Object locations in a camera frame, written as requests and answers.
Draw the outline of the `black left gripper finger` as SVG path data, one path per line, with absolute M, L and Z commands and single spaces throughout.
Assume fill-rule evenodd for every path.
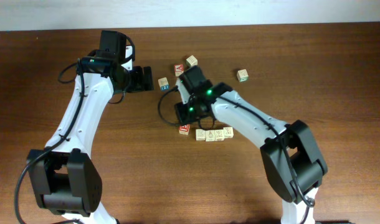
M 141 67 L 133 67 L 132 70 L 133 88 L 132 92 L 143 90 L 143 69 Z
M 154 90 L 153 74 L 151 67 L 143 67 L 143 86 L 145 91 Z

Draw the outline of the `red E wooden block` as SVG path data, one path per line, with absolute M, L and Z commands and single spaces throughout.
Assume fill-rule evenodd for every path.
M 190 130 L 190 125 L 189 124 L 180 126 L 179 129 L 178 129 L 179 134 L 183 134 L 183 135 L 188 135 L 189 134 L 189 130 Z

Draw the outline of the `blue D wooden block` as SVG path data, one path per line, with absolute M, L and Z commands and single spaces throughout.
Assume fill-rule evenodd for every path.
M 196 140 L 197 141 L 205 141 L 206 140 L 206 132 L 203 129 L 196 129 Z

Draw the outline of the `green B wooden block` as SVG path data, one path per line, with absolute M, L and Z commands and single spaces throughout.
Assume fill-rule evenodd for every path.
M 223 129 L 217 129 L 214 131 L 214 135 L 215 135 L 215 141 L 223 141 L 225 139 L 225 136 L 224 136 L 224 130 Z

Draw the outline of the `bird picture wooden block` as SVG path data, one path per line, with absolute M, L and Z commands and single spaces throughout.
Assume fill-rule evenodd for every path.
M 224 137 L 225 138 L 233 138 L 234 137 L 234 130 L 233 127 L 224 127 Z

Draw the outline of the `green V wooden block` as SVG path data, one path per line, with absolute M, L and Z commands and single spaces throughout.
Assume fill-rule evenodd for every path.
M 246 69 L 237 71 L 237 79 L 239 82 L 245 82 L 249 79 L 249 74 Z

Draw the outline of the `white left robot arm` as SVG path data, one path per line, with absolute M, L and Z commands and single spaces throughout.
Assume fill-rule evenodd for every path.
M 150 91 L 150 67 L 133 66 L 135 45 L 125 34 L 104 30 L 98 49 L 73 63 L 75 89 L 54 135 L 43 150 L 30 150 L 28 174 L 38 207 L 66 223 L 118 223 L 101 203 L 102 179 L 92 160 L 93 139 L 114 95 Z

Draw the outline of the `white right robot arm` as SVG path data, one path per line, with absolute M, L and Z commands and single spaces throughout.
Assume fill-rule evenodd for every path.
M 180 124 L 211 117 L 260 149 L 267 180 L 282 199 L 281 223 L 314 223 L 315 196 L 328 166 L 306 123 L 288 124 L 250 103 L 225 83 L 213 85 L 198 66 L 178 76 L 175 105 Z

